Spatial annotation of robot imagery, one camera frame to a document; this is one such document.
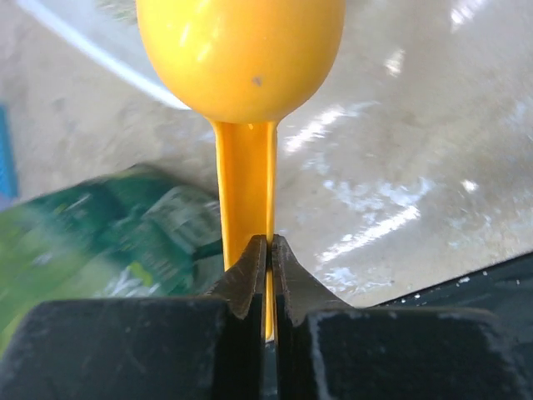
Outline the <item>green litter bag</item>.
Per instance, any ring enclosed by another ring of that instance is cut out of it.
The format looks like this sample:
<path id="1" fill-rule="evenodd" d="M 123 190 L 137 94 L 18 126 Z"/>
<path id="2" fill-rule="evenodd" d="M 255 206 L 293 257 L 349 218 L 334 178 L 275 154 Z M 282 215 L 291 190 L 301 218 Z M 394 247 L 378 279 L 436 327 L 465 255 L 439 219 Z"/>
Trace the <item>green litter bag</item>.
<path id="1" fill-rule="evenodd" d="M 1 343 L 48 300 L 195 295 L 223 271 L 210 193 L 148 166 L 81 182 L 1 213 Z"/>

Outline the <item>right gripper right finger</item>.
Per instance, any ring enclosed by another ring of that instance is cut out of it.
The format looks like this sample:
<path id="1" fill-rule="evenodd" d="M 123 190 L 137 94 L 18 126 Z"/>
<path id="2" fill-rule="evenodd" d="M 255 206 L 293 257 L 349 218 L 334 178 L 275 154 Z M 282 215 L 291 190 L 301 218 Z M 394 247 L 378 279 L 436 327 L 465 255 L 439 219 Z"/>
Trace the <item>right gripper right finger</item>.
<path id="1" fill-rule="evenodd" d="M 473 307 L 352 307 L 271 248 L 281 399 L 529 399 L 532 351 Z"/>

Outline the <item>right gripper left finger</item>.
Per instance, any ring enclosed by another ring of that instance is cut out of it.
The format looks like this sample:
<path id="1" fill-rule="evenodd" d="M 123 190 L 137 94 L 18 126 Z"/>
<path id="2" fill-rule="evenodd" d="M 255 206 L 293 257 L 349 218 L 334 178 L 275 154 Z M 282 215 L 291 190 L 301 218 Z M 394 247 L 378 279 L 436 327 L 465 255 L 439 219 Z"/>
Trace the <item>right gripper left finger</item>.
<path id="1" fill-rule="evenodd" d="M 1 360 L 4 399 L 258 399 L 267 241 L 204 295 L 48 301 Z"/>

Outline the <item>yellow plastic scoop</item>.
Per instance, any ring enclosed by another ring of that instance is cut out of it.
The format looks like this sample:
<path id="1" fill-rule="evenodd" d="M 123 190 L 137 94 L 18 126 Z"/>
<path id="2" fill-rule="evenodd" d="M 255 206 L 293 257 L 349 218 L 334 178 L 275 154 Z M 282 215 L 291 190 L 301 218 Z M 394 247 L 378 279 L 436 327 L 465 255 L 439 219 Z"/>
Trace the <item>yellow plastic scoop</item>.
<path id="1" fill-rule="evenodd" d="M 137 24 L 162 83 L 216 138 L 225 268 L 274 236 L 277 127 L 324 83 L 343 1 L 139 1 Z"/>

